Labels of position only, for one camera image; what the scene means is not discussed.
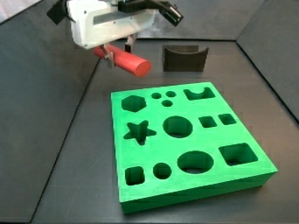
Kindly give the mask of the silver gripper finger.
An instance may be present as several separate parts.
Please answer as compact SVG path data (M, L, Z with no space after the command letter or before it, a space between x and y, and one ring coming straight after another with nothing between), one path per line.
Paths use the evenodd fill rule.
M109 44L100 45L98 47L102 51L104 59L106 61L106 66L110 69L113 69L114 68L114 54L109 51Z
M126 53L130 53L132 52L134 41L136 41L136 35L134 34L130 34L126 37L126 42L125 42L125 52Z

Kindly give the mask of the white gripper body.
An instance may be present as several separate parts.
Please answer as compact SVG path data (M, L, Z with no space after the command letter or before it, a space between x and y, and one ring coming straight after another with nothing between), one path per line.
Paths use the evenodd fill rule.
M124 13L109 1L69 0L72 39L90 49L148 29L154 22L154 10Z

